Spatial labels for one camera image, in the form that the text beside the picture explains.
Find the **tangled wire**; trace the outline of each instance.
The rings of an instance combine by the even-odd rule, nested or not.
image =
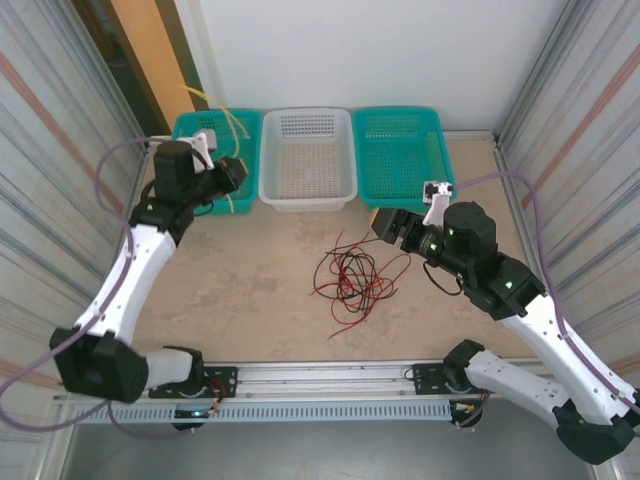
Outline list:
[[[341,232],[336,239],[334,248],[325,252],[326,255],[318,264],[313,274],[312,295],[317,293],[325,298],[331,299],[331,315],[333,319],[340,325],[345,325],[344,328],[332,334],[329,339],[364,322],[373,311],[373,307],[380,300],[385,300],[395,295],[398,291],[395,287],[395,282],[409,268],[409,265],[411,265],[411,257],[403,253],[395,256],[380,270],[377,270],[375,259],[364,251],[362,245],[378,241],[379,239],[372,238],[367,240],[368,236],[369,234],[367,233],[359,242],[338,246],[340,238],[342,237]],[[329,257],[332,258],[329,263],[329,272],[337,278],[333,282],[318,285],[318,272]],[[408,261],[398,275],[393,278],[382,276],[382,272],[396,260],[403,257]],[[329,291],[332,289],[335,290],[335,293],[333,295],[326,293],[328,289]],[[338,318],[335,311],[336,304],[338,303],[341,303],[347,312],[358,313],[358,318],[351,321]]]

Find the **white plastic basket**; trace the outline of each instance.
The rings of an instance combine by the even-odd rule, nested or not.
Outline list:
[[[278,212],[340,210],[358,191],[351,115],[336,108],[269,112],[258,195]]]

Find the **beige floor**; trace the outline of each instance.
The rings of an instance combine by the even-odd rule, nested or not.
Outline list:
[[[487,141],[450,142],[449,153],[458,181],[496,169]],[[522,258],[499,181],[464,190],[458,200],[478,202],[497,222],[501,250]],[[328,340],[339,325],[330,300],[309,295],[313,271],[340,231],[349,242],[364,236],[368,218],[356,199],[340,212],[277,213],[256,201],[248,215],[196,219],[148,297],[135,346],[189,346],[207,361],[429,359],[471,338],[499,355],[532,356],[467,298],[439,292],[418,257],[366,323]],[[382,242],[366,248],[381,263],[399,253]],[[436,277],[451,285],[446,274]]]

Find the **robotic arm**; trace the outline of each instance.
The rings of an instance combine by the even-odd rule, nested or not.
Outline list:
[[[570,336],[593,366],[640,404],[640,395],[612,372],[567,324],[558,328],[554,302],[522,262],[498,251],[496,225],[476,203],[449,205],[452,188],[427,182],[422,217],[406,210],[380,209],[372,228],[379,238],[423,257],[459,281],[471,303],[523,338],[560,382],[515,367],[465,340],[444,359],[459,381],[503,395],[551,425],[581,459],[600,464],[622,452],[634,438],[640,416],[612,395],[565,341]]]
[[[215,134],[161,143],[154,155],[155,180],[142,191],[129,223],[133,257],[128,274],[100,320],[80,340],[56,355],[65,388],[74,393],[135,402],[143,391],[175,384],[187,394],[204,382],[202,354],[182,347],[165,347],[146,356],[131,348],[142,305],[151,286],[193,222],[193,209],[237,190],[247,172],[241,160],[212,161]],[[150,197],[153,187],[155,196]],[[127,255],[123,247],[95,301],[72,329],[57,328],[49,341],[53,349],[85,326],[119,281]]]

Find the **vent slot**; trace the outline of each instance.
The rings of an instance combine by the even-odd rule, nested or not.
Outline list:
[[[184,423],[189,419],[175,419],[175,404],[131,405],[114,407],[120,423]],[[78,408],[83,413],[91,406]],[[205,405],[181,405],[181,409],[206,410]],[[218,423],[239,422],[309,422],[358,420],[451,420],[448,400],[406,400],[369,402],[272,402],[222,403],[218,413],[199,421]],[[83,423],[110,423],[107,410],[94,413]]]

